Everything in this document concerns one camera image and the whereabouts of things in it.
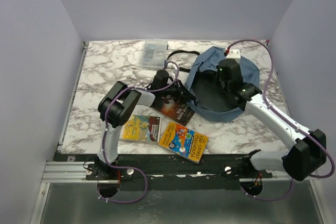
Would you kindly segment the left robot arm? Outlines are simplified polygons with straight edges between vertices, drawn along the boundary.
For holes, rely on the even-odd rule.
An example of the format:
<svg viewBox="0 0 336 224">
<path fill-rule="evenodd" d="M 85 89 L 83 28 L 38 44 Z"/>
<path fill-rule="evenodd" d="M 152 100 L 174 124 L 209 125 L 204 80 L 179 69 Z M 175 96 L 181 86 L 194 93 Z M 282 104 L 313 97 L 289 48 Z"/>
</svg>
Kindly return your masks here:
<svg viewBox="0 0 336 224">
<path fill-rule="evenodd" d="M 98 105 L 100 119 L 105 123 L 100 150 L 94 160 L 95 176 L 112 179 L 118 168 L 113 164 L 118 158 L 118 142 L 122 127 L 137 105 L 150 107 L 155 101 L 172 98 L 175 102 L 195 101 L 177 77 L 166 70 L 158 70 L 148 88 L 136 88 L 118 81 Z"/>
</svg>

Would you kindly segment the blue student backpack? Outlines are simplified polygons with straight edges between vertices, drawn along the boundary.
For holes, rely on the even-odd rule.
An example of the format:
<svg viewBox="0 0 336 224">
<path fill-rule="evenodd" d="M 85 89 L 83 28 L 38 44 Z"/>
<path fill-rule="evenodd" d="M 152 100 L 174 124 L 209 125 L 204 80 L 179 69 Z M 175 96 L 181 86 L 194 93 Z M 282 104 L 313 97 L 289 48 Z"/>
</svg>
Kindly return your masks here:
<svg viewBox="0 0 336 224">
<path fill-rule="evenodd" d="M 226 59 L 224 49 L 212 46 L 203 53 L 197 51 L 176 50 L 169 54 L 195 54 L 197 58 L 190 69 L 180 68 L 187 72 L 188 77 L 184 86 L 196 96 L 196 101 L 186 104 L 198 115 L 211 122 L 230 122 L 243 113 L 241 106 L 245 103 L 238 93 L 247 88 L 259 89 L 259 68 L 247 58 L 241 56 L 239 62 Z M 215 85 L 216 74 L 240 78 L 240 87 L 231 93 L 224 93 Z"/>
</svg>

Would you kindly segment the yellow Treehouse book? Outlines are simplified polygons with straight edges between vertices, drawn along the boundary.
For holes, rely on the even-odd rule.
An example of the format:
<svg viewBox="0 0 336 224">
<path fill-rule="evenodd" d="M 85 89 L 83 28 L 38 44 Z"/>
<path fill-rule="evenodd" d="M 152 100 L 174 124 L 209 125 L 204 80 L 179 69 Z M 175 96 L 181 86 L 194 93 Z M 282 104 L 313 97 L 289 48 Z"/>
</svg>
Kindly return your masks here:
<svg viewBox="0 0 336 224">
<path fill-rule="evenodd" d="M 205 151 L 208 137 L 183 125 L 170 122 L 158 146 L 198 164 Z"/>
</svg>

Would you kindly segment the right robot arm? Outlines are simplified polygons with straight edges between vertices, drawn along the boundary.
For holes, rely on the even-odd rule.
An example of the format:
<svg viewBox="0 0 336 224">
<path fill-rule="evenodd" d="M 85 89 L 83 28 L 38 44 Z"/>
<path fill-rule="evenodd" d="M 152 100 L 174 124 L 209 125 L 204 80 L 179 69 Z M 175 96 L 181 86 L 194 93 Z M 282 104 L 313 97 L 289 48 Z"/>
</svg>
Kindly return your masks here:
<svg viewBox="0 0 336 224">
<path fill-rule="evenodd" d="M 273 170 L 302 181 L 326 163 L 326 135 L 299 124 L 273 106 L 254 84 L 245 83 L 240 65 L 234 59 L 218 63 L 216 85 L 230 105 L 261 121 L 287 148 L 286 151 L 251 152 L 249 160 L 241 165 L 246 177 L 255 177 L 261 170 Z"/>
</svg>

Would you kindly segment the yellow blue paperback book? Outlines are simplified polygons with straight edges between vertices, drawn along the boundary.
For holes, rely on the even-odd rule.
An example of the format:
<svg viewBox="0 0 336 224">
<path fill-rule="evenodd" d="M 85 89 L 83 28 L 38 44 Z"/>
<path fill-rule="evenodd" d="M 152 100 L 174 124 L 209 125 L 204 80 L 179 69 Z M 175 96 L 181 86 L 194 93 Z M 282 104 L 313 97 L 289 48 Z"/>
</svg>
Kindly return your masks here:
<svg viewBox="0 0 336 224">
<path fill-rule="evenodd" d="M 161 118 L 149 115 L 131 115 L 123 126 L 120 140 L 155 144 L 159 141 Z"/>
</svg>

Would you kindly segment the dark Three Days book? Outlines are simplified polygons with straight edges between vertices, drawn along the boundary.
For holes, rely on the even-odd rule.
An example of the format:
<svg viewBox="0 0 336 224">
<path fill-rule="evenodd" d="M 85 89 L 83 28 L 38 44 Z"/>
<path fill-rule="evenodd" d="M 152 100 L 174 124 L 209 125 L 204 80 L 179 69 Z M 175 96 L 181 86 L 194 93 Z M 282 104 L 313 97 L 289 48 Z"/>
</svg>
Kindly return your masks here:
<svg viewBox="0 0 336 224">
<path fill-rule="evenodd" d="M 156 98 L 151 108 L 183 126 L 186 126 L 194 115 L 194 111 L 187 104 L 175 102 L 173 99 Z"/>
</svg>

